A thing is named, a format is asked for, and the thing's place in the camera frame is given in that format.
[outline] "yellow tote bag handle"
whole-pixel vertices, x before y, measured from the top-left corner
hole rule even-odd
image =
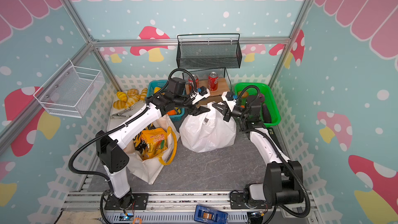
[[[173,153],[172,153],[172,156],[170,157],[169,161],[167,161],[166,163],[163,161],[163,158],[162,158],[163,152],[162,152],[161,154],[157,155],[157,157],[158,157],[158,159],[159,159],[159,162],[160,162],[162,165],[169,165],[169,164],[171,164],[172,161],[173,161],[173,159],[174,159],[174,156],[176,155],[176,152],[177,152],[177,141],[178,141],[178,140],[177,140],[176,134],[175,134],[175,133],[173,132],[173,130],[172,130],[172,127],[168,127],[168,128],[167,128],[167,137],[168,137],[170,134],[173,135],[173,139],[174,139]]]

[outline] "white wire basket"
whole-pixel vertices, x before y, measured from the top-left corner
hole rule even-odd
[[[101,70],[73,64],[64,69],[49,86],[45,86],[52,77],[33,94],[52,115],[82,118],[105,84]]]

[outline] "yellow snack bag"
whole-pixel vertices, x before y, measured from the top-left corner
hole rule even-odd
[[[143,159],[150,159],[167,149],[167,132],[162,128],[143,130],[141,139],[147,144]]]

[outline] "soda can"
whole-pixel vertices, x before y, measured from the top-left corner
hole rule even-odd
[[[195,78],[196,82],[196,88],[199,86],[199,77],[197,75],[192,75]],[[193,81],[190,76],[188,76],[188,82],[189,82],[189,91],[192,90],[193,88]]]
[[[216,72],[211,72],[209,74],[209,90],[216,91],[218,88],[218,74]]]

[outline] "white plastic bag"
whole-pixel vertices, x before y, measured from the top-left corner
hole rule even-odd
[[[226,122],[224,116],[212,104],[209,112],[198,116],[188,115],[180,127],[182,145],[194,152],[209,152],[234,144],[236,122],[233,118]]]
[[[175,134],[175,137],[167,132],[167,134],[169,134],[167,136],[167,149],[156,157],[146,159],[144,161],[135,151],[133,142],[129,143],[129,145],[132,145],[128,145],[128,147],[130,147],[130,150],[133,150],[133,152],[126,152],[130,158],[129,162],[127,163],[127,168],[129,169],[130,173],[141,178],[150,185],[155,182],[163,166],[169,165],[172,162],[174,156],[172,156],[169,161],[167,161],[167,159],[175,151],[175,147],[177,147],[177,141],[180,138],[180,134],[177,132],[176,127],[174,126],[168,115],[164,115],[160,119],[154,121],[153,125],[156,128],[163,128],[165,132],[167,132],[168,127],[171,127],[173,133]]]

